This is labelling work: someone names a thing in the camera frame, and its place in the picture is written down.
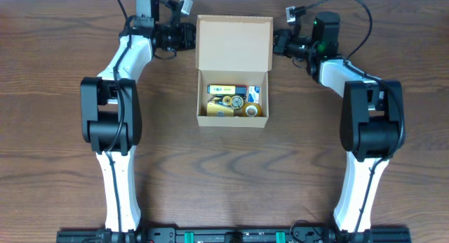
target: box flap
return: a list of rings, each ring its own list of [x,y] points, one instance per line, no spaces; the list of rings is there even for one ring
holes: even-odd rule
[[[264,128],[268,117],[204,117],[197,116],[199,126]]]
[[[196,68],[267,72],[272,69],[273,18],[199,15]]]

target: open cardboard box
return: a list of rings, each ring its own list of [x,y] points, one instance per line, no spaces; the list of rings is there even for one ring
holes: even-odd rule
[[[198,125],[265,127],[269,117],[268,71],[272,69],[272,52],[273,18],[199,15],[196,22]],[[212,97],[207,92],[208,85],[259,86],[261,117],[207,117],[207,103]]]

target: wire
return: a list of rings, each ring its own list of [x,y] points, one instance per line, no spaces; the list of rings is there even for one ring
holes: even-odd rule
[[[172,59],[176,58],[176,55],[177,55],[176,50],[175,50],[175,49],[171,49],[171,50],[169,50],[169,51],[173,53],[173,55],[170,56],[170,57],[162,58],[161,56],[158,56],[158,55],[156,55],[156,54],[154,54],[154,57],[155,57],[156,59],[159,59],[159,60],[172,60]]]
[[[121,4],[120,0],[117,0],[117,2],[119,2],[120,8],[121,8],[121,12],[125,16],[125,20],[127,20],[128,19],[128,15],[126,15],[126,11],[125,11],[125,8],[123,7],[123,4]]]
[[[81,243],[88,243],[91,242],[93,240],[97,240],[97,239],[101,239],[101,237],[89,237],[89,238],[85,238],[83,239],[83,241]]]
[[[129,20],[131,20],[133,17],[129,17],[127,19],[127,25],[129,26]],[[117,60],[115,66],[112,68],[113,73],[114,73],[114,83],[117,87],[117,93],[119,94],[119,101],[120,101],[120,120],[119,120],[119,127],[117,128],[117,131],[114,135],[114,138],[112,139],[112,142],[109,144],[109,146],[105,149],[105,152],[109,152],[114,146],[115,143],[117,141],[117,139],[120,136],[121,130],[123,128],[123,122],[125,119],[125,102],[123,99],[123,89],[120,86],[120,82],[119,82],[119,78],[118,78],[118,74],[119,74],[119,65],[121,63],[121,61],[123,60],[123,58],[125,57],[125,54],[128,52],[128,50],[131,48],[131,44],[132,44],[132,37],[131,34],[129,34],[129,40],[128,43],[126,44],[126,48],[125,50],[123,50],[123,53],[121,53],[119,59]]]
[[[297,64],[295,63],[295,60],[298,61],[298,62],[300,63],[300,62],[303,62],[304,59],[303,59],[303,58],[292,58],[292,64],[293,64],[295,67],[300,68],[300,69],[304,69],[303,66],[297,65]]]
[[[304,7],[303,9],[302,9],[302,11],[306,11],[306,10],[308,10],[308,9],[310,9],[310,8],[313,8],[313,7],[316,7],[316,6],[318,6],[318,5],[320,5],[320,4],[323,4],[323,3],[325,3],[325,2],[327,2],[327,1],[332,1],[332,0],[321,0],[321,1],[317,1],[316,3],[314,3],[314,4],[311,4],[311,5],[309,5],[309,6],[306,6],[306,7]],[[370,12],[370,9],[366,6],[366,4],[364,4],[363,2],[362,2],[362,0],[354,0],[354,1],[356,1],[356,2],[358,2],[360,5],[362,5],[362,7],[365,9],[365,11],[366,11],[366,13],[368,14],[368,18],[369,18],[369,21],[370,21],[370,27],[369,27],[369,29],[368,29],[368,33],[367,33],[367,35],[365,36],[365,39],[363,39],[363,41],[347,56],[347,60],[351,57],[351,56],[353,56],[353,54],[355,54],[364,44],[365,44],[365,42],[368,40],[368,38],[370,37],[370,35],[371,35],[371,30],[373,29],[373,17],[371,17],[371,12]]]
[[[121,233],[121,209],[120,209],[120,199],[119,199],[119,188],[117,186],[117,177],[115,174],[115,161],[112,159],[111,152],[106,152],[106,156],[109,160],[109,165],[111,166],[112,171],[112,182],[114,183],[114,194],[115,194],[115,203],[117,205],[117,219],[119,221],[119,233]]]
[[[290,233],[290,236],[294,239],[294,240],[296,240],[298,243],[306,243],[305,241],[302,241],[302,240],[300,240],[298,237],[296,237],[296,235],[293,233],[293,231],[292,231],[292,229],[293,229],[293,226],[295,226],[295,225],[297,225],[298,223],[309,223],[309,221],[307,221],[307,220],[298,220],[298,221],[296,221],[296,222],[294,222],[293,224],[292,224],[292,226],[290,226],[290,230],[289,230],[289,233]],[[314,230],[314,232],[320,237],[319,239],[315,239],[314,240],[314,242],[319,242],[320,240],[322,240],[323,239],[323,237],[321,236],[321,233],[318,233],[318,231],[316,230],[316,228],[314,227],[314,226],[312,226],[312,229]]]
[[[368,195],[370,194],[371,183],[373,182],[373,176],[374,176],[375,170],[377,168],[377,165],[379,165],[381,162],[384,162],[385,160],[386,160],[385,158],[381,158],[380,160],[375,162],[374,166],[370,169],[370,179],[368,180],[368,186],[366,187],[365,197],[363,198],[363,204],[362,204],[362,207],[360,208],[360,215],[358,215],[356,228],[354,229],[354,234],[352,235],[349,242],[352,242],[354,240],[354,238],[356,237],[358,228],[360,227],[360,222],[362,220],[363,212],[365,211],[366,202],[368,201]]]

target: yellow tape roll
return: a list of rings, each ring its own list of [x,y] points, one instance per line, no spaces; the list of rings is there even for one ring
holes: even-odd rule
[[[247,103],[243,106],[244,117],[260,117],[262,108],[257,103]]]
[[[222,102],[227,105],[227,106],[231,106],[232,104],[232,97],[230,96],[223,96]]]

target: table surface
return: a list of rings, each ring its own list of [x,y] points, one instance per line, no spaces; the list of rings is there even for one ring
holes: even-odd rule
[[[195,0],[198,14],[274,17],[316,0]],[[371,214],[404,224],[414,242],[449,241],[449,0],[365,0],[371,38],[352,58],[404,89],[407,140],[391,160]],[[124,0],[128,14],[134,0]],[[161,7],[161,21],[168,19]],[[367,31],[357,3],[334,1],[340,51]],[[98,228],[106,216],[95,154],[81,136],[79,83],[112,59],[123,16],[115,0],[0,1],[0,241],[54,242],[60,228]],[[340,197],[342,100],[290,59],[274,56],[264,129],[200,128],[195,53],[154,60],[138,91],[143,136],[135,184],[143,216],[180,227],[324,222]]]

